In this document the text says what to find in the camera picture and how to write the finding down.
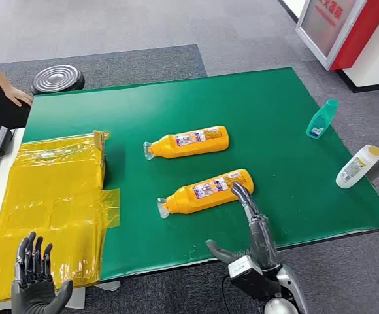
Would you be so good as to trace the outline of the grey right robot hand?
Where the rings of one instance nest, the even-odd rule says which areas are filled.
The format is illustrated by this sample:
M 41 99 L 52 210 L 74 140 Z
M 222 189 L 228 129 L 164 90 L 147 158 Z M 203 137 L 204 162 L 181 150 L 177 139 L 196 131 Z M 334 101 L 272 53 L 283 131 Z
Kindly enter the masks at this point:
M 248 255 L 263 271 L 278 268 L 280 263 L 276 244 L 269 230 L 267 218 L 260 213 L 251 193 L 240 183 L 233 183 L 231 191 L 238 197 L 246 214 L 250 232 L 250 246 L 237 253 L 220 248 L 215 241 L 209 239 L 206 241 L 208 249 L 214 257 L 227 265 Z

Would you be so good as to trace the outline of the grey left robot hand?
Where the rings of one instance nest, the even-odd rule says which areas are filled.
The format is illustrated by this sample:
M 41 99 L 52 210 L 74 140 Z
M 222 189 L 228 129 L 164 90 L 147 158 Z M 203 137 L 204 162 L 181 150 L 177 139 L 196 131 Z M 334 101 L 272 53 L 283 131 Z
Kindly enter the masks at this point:
M 31 231 L 16 250 L 14 278 L 11 282 L 12 313 L 61 313 L 71 298 L 73 281 L 67 280 L 56 292 L 51 273 L 48 243 L 43 251 L 43 237 Z

